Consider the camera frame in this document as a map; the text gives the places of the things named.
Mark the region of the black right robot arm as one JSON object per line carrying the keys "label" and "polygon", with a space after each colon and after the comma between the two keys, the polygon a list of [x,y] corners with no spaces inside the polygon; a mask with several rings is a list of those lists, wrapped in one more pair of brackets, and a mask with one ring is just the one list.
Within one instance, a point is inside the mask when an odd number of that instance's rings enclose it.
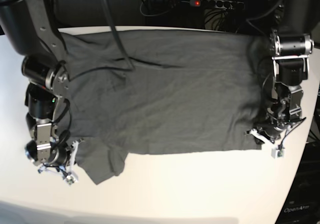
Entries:
{"label": "black right robot arm", "polygon": [[24,103],[31,140],[25,146],[26,155],[36,166],[64,168],[75,159],[74,151],[67,146],[70,131],[57,134],[58,123],[71,113],[66,98],[67,49],[50,0],[0,1],[1,28],[24,57],[21,70],[29,80]]}

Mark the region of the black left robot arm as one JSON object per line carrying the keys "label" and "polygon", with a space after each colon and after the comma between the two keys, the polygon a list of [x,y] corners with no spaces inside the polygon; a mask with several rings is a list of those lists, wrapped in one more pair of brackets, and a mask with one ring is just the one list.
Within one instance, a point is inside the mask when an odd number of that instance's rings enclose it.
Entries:
{"label": "black left robot arm", "polygon": [[248,131],[258,145],[274,144],[302,124],[301,83],[309,77],[309,57],[315,46],[311,32],[320,20],[320,0],[277,0],[263,13],[249,17],[247,23],[265,18],[284,5],[282,19],[270,33],[273,88],[277,98],[267,96],[261,88],[262,114]]}

